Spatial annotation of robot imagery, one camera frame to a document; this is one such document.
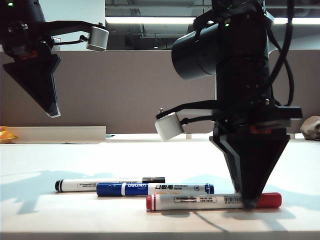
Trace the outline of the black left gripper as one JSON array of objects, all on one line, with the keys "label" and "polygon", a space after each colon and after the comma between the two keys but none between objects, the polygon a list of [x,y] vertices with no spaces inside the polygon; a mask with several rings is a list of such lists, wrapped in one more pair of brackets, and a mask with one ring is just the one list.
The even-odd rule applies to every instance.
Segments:
[{"label": "black left gripper", "polygon": [[54,72],[61,58],[52,54],[53,39],[45,22],[15,21],[0,25],[0,44],[16,62],[4,70],[40,105],[51,118],[61,115]]}]

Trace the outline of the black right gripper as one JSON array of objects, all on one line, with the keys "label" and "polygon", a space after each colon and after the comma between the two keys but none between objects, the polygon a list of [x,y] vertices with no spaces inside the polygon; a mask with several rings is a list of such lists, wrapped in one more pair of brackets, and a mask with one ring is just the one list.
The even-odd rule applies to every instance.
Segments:
[{"label": "black right gripper", "polygon": [[236,193],[244,209],[256,208],[271,172],[287,143],[285,130],[291,120],[302,118],[298,106],[280,105],[274,98],[256,98],[229,105],[213,101],[213,135],[209,140],[220,149]]}]

